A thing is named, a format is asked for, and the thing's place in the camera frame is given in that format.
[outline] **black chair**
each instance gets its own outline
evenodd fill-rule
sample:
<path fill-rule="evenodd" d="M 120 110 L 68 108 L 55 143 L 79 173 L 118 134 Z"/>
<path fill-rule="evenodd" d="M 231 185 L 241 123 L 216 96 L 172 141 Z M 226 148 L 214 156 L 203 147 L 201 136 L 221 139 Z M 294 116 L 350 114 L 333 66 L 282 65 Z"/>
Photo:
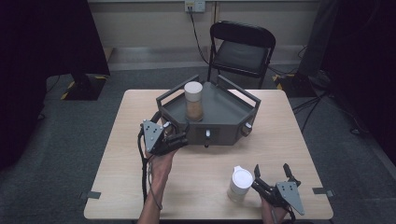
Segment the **black chair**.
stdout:
<path fill-rule="evenodd" d="M 210 27 L 210 59 L 207 81 L 212 68 L 243 76 L 260 78 L 265 73 L 276 45 L 275 37 L 259 26 L 234 21 L 218 21 Z M 223 40 L 216 50 L 215 40 Z"/>

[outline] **table top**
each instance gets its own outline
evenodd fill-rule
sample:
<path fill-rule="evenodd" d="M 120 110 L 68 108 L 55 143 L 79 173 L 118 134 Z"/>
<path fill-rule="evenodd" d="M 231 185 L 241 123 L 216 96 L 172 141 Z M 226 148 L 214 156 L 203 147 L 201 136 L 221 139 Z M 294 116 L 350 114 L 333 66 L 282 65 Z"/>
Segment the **table top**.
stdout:
<path fill-rule="evenodd" d="M 138 219 L 143 208 L 142 162 L 137 134 L 143 119 L 158 110 L 155 99 L 166 90 L 125 92 L 92 191 L 100 199 L 87 201 L 84 216 L 89 219 Z M 174 157 L 163 196 L 161 219 L 261 219 L 261 199 L 250 189 L 242 203 L 227 196 L 233 168 L 237 165 L 253 174 L 260 165 L 265 182 L 273 186 L 286 181 L 283 164 L 302 182 L 298 188 L 303 219 L 330 219 L 332 208 L 324 194 L 318 172 L 306 147 L 289 101 L 283 91 L 249 91 L 262 100 L 253 131 L 234 146 L 186 146 Z"/>

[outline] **gray carpet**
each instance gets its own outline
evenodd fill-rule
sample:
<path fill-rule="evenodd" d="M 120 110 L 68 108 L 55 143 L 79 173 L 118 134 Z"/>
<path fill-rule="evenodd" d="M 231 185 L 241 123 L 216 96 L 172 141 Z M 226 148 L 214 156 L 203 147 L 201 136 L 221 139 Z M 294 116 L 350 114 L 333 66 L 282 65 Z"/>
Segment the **gray carpet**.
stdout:
<path fill-rule="evenodd" d="M 293 66 L 279 66 L 290 70 Z M 91 190 L 122 95 L 129 89 L 170 89 L 206 67 L 112 72 L 98 101 L 61 101 L 70 76 L 48 80 L 42 113 L 19 162 L 0 172 L 0 223 L 131 223 L 85 219 L 81 192 Z M 274 89 L 269 71 L 264 89 Z M 255 79 L 231 77 L 245 89 Z M 297 106 L 311 98 L 290 98 Z M 310 108 L 296 115 L 305 122 Z M 304 129 L 304 139 L 330 198 L 333 223 L 396 223 L 396 181 L 369 135 L 349 132 L 353 119 L 333 98 L 323 97 Z M 330 223 L 314 220 L 314 223 Z"/>

